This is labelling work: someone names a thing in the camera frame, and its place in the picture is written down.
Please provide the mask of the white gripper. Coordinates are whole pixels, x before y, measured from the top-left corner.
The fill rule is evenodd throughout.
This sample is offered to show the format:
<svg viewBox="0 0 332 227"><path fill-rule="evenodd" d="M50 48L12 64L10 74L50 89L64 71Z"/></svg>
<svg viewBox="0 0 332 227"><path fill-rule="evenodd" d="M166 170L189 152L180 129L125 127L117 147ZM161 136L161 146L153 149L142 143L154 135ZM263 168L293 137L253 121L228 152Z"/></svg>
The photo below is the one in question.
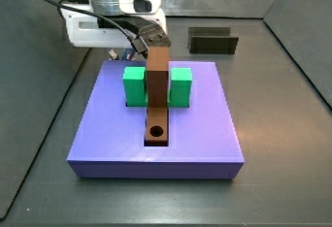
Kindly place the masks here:
<svg viewBox="0 0 332 227"><path fill-rule="evenodd" d="M123 33L107 22L102 27L102 21L82 13L62 9L67 37L78 48L125 48L131 47ZM163 30L168 32L166 16L162 10L153 15L133 15L117 17L115 20L123 26L130 35L137 35L139 30L149 32Z"/></svg>

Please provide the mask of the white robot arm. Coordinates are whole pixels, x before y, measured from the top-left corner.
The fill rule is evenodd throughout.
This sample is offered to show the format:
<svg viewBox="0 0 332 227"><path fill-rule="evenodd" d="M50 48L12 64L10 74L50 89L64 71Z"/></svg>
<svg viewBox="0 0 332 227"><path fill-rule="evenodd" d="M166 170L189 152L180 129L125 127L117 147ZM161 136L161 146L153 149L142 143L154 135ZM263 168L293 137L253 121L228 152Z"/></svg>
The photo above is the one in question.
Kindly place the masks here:
<svg viewBox="0 0 332 227"><path fill-rule="evenodd" d="M169 47L162 0L66 0L64 5L113 20L143 47ZM129 48L130 41L109 21L62 9L67 37L75 47Z"/></svg>

